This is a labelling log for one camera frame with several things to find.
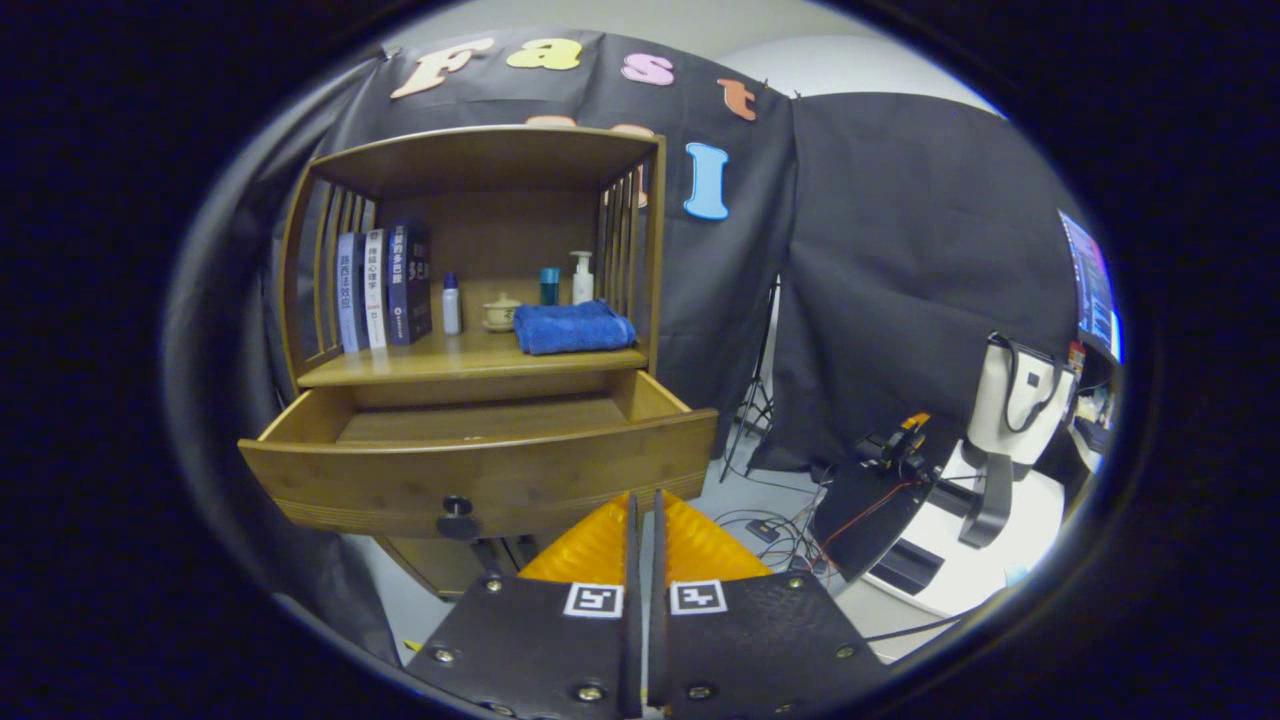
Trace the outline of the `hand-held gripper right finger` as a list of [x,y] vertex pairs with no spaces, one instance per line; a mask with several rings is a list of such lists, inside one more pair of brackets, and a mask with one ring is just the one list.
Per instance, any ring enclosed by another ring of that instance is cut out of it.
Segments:
[[724,528],[658,492],[648,703],[666,719],[813,719],[890,669],[809,571],[772,571]]

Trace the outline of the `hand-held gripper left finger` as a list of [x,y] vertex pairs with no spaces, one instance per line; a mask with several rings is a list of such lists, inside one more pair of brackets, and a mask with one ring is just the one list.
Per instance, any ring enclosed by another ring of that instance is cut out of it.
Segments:
[[640,544],[637,498],[604,502],[518,574],[472,583],[408,673],[504,717],[641,717]]

